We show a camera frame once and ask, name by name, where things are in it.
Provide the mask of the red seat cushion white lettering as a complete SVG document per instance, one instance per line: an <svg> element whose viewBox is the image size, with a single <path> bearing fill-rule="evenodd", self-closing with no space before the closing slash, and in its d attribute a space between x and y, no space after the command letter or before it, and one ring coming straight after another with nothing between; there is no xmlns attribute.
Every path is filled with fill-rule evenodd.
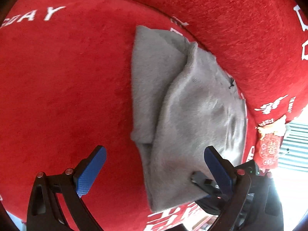
<svg viewBox="0 0 308 231"><path fill-rule="evenodd" d="M104 230L144 230L151 214L131 140L136 26L172 26L215 54L254 0L18 0L1 26L1 196L24 218L34 176L108 158L84 201Z"/></svg>

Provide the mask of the red gold embroidered pouch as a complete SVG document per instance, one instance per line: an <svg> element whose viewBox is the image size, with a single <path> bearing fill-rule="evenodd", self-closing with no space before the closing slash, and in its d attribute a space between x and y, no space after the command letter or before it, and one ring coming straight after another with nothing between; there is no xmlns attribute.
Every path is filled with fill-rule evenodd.
<svg viewBox="0 0 308 231"><path fill-rule="evenodd" d="M280 146L287 131L286 118L284 115L273 123L257 127L259 140L255 147L253 160L262 170L278 167Z"/></svg>

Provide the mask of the red back cushion white characters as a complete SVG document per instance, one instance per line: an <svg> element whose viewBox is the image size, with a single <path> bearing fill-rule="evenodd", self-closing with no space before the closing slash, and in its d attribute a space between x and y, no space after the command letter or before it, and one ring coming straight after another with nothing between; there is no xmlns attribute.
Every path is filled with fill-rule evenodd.
<svg viewBox="0 0 308 231"><path fill-rule="evenodd" d="M235 80L257 123L307 106L307 18L295 0L134 0L178 21Z"/></svg>

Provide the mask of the grey knit sweater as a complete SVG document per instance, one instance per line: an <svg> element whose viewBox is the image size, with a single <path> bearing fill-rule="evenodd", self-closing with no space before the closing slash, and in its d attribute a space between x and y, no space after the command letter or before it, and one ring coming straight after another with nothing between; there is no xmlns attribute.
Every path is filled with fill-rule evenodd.
<svg viewBox="0 0 308 231"><path fill-rule="evenodd" d="M131 59L133 131L151 211L203 198L191 175L209 176L204 150L214 146L240 164L246 103L216 57L166 30L138 26Z"/></svg>

